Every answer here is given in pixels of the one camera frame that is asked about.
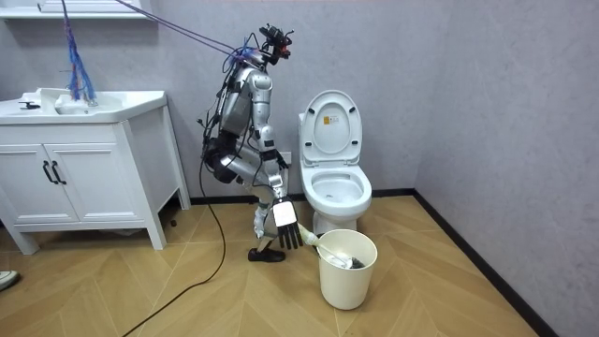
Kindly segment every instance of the cabinet handle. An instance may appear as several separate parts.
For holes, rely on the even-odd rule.
[[[55,183],[58,184],[57,181],[54,181],[50,175],[50,173],[48,172],[48,165],[50,163],[48,162],[48,160],[44,160],[44,166],[42,167],[44,169],[44,173],[46,173],[46,177],[48,177],[48,180],[50,181],[50,183]]]
[[[58,165],[58,163],[56,163],[56,160],[52,160],[52,172],[54,172],[56,179],[58,179],[58,183],[66,184],[66,182],[64,180],[60,179],[60,176],[58,175],[58,171],[56,170],[57,165]]]

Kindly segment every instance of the trash bin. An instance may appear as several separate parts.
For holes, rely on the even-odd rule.
[[[318,248],[320,255],[320,290],[327,302],[337,309],[352,310],[366,298],[377,258],[374,242],[366,235],[351,229],[335,229],[320,238],[320,244],[334,254],[359,259],[366,267],[345,269],[331,263],[330,254]]]

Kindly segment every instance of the toilet lid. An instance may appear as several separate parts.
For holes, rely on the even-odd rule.
[[[306,110],[300,131],[302,159],[308,166],[319,162],[359,161],[362,122],[349,95],[328,90],[317,95]]]

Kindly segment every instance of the toilet brush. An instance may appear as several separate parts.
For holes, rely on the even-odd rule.
[[[299,234],[301,236],[301,239],[305,243],[310,244],[311,246],[314,246],[314,247],[318,247],[318,248],[326,251],[331,256],[333,256],[334,258],[341,261],[343,263],[343,266],[346,269],[360,269],[360,268],[366,267],[360,260],[358,260],[355,257],[342,258],[342,257],[335,255],[333,252],[330,251],[330,249],[328,249],[326,246],[324,246],[322,243],[320,243],[320,239],[318,239],[318,237],[313,232],[306,229],[306,227],[302,226],[301,224],[298,224],[298,227],[299,227]]]

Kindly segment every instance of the humanoid robot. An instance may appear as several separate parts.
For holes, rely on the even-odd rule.
[[[267,24],[260,33],[266,37],[260,49],[243,47],[231,56],[231,68],[217,94],[216,113],[206,121],[202,163],[218,181],[241,183],[259,198],[254,219],[258,246],[250,250],[248,259],[280,262],[285,253],[269,248],[274,239],[278,237],[281,247],[288,249],[303,242],[287,196],[288,166],[276,149],[274,129],[269,125],[272,79],[266,68],[289,57],[287,46],[292,41],[288,36],[293,31],[284,34]],[[216,125],[218,137],[211,138]]]

